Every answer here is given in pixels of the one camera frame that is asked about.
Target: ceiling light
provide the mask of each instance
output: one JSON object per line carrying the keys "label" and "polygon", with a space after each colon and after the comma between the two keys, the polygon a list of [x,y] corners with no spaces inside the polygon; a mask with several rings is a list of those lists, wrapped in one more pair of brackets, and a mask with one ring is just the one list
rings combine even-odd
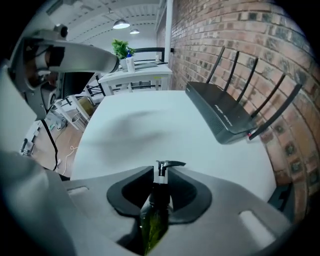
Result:
{"label": "ceiling light", "polygon": [[140,33],[140,31],[136,28],[131,29],[131,31],[130,31],[130,34],[139,34],[139,33]]}
{"label": "ceiling light", "polygon": [[130,26],[130,24],[128,23],[128,21],[126,21],[124,19],[119,19],[114,23],[113,28],[115,30],[119,30],[119,29],[125,29],[129,26]]}

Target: white cable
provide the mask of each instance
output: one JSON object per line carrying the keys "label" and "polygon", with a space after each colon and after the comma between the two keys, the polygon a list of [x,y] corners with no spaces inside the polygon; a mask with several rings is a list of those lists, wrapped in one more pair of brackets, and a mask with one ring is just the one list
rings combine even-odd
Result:
{"label": "white cable", "polygon": [[64,168],[64,172],[62,173],[62,175],[64,175],[65,172],[66,172],[66,170],[67,170],[67,158],[68,158],[69,156],[71,156],[72,153],[75,152],[75,150],[76,150],[77,148],[78,148],[78,147],[74,147],[74,146],[71,146],[71,147],[70,147],[70,149],[72,150],[72,152],[65,157],[65,168]]}

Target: white bottle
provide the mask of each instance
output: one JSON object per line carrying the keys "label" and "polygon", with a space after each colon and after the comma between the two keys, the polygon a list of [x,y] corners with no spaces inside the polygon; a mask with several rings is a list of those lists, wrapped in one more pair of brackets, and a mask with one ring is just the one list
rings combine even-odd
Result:
{"label": "white bottle", "polygon": [[128,54],[126,56],[126,59],[125,59],[125,62],[126,62],[126,66],[128,68],[128,72],[129,73],[134,73],[136,72],[136,69],[135,69],[135,61],[134,61],[134,58],[132,57],[132,55],[130,54],[130,51],[128,50]]}

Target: white desk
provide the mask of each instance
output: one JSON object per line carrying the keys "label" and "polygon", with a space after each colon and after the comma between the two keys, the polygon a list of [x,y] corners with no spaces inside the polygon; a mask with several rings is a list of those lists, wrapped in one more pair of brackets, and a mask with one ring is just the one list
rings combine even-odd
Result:
{"label": "white desk", "polygon": [[276,188],[260,138],[219,144],[186,93],[172,90],[105,97],[83,133],[71,179],[157,167],[156,160],[185,162],[190,170],[238,183],[264,201]]}
{"label": "white desk", "polygon": [[158,89],[158,81],[161,80],[161,89],[168,89],[168,82],[172,71],[166,65],[137,69],[134,73],[117,71],[108,73],[98,80],[102,85],[106,96],[114,95],[111,86],[129,84],[140,81],[155,81],[155,88]]}

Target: router antenna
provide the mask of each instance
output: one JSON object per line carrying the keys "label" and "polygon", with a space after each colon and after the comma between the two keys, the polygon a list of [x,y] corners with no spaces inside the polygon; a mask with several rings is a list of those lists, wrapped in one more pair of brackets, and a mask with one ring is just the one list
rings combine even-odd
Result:
{"label": "router antenna", "polygon": [[251,114],[251,118],[256,117],[256,115],[260,112],[260,110],[267,104],[267,102],[271,99],[271,97],[275,94],[276,90],[279,88],[279,86],[281,85],[282,81],[285,79],[285,73],[282,74],[280,80],[278,81],[278,83],[275,85],[275,87],[273,88],[272,92],[269,94],[269,96],[265,99],[265,101],[261,104],[260,107],[258,107],[256,109],[256,111],[254,111]]}
{"label": "router antenna", "polygon": [[235,58],[234,58],[233,66],[232,66],[232,69],[231,69],[231,73],[229,75],[229,79],[226,82],[226,85],[225,85],[225,87],[223,89],[225,92],[227,91],[227,89],[229,87],[229,84],[231,82],[232,76],[234,75],[234,71],[235,71],[235,68],[236,68],[236,65],[237,65],[238,57],[239,57],[239,51],[237,51],[236,54],[235,54]]}
{"label": "router antenna", "polygon": [[211,73],[210,73],[208,79],[205,82],[206,84],[210,83],[210,80],[211,80],[212,76],[214,75],[214,72],[216,71],[216,68],[217,68],[217,66],[219,64],[219,61],[221,60],[221,57],[222,57],[222,54],[224,53],[224,51],[225,51],[225,46],[222,46],[220,54],[219,54],[218,58],[216,59],[216,62],[214,64],[214,66],[213,66],[213,69],[211,70]]}
{"label": "router antenna", "polygon": [[250,73],[250,75],[249,75],[249,78],[248,78],[248,80],[246,81],[246,83],[245,83],[245,85],[244,85],[244,87],[243,87],[243,89],[242,89],[242,92],[240,93],[240,95],[239,95],[238,99],[236,100],[236,102],[239,102],[239,101],[242,99],[242,96],[245,94],[245,91],[246,91],[246,89],[247,89],[247,87],[248,87],[248,85],[249,85],[249,83],[250,83],[250,81],[251,81],[251,78],[252,78],[252,76],[253,76],[253,74],[254,74],[254,72],[255,72],[255,69],[256,69],[258,60],[259,60],[258,58],[255,58],[254,63],[253,63],[253,67],[252,67],[252,69],[251,69],[251,73]]}
{"label": "router antenna", "polygon": [[301,89],[302,84],[297,84],[292,92],[290,93],[289,97],[285,100],[285,102],[282,104],[282,106],[274,113],[273,116],[270,117],[268,121],[266,121],[264,124],[259,126],[259,128],[249,136],[249,140],[251,141],[258,135],[260,135],[262,132],[264,132],[290,105],[290,103],[294,100],[294,98],[297,96],[299,90]]}

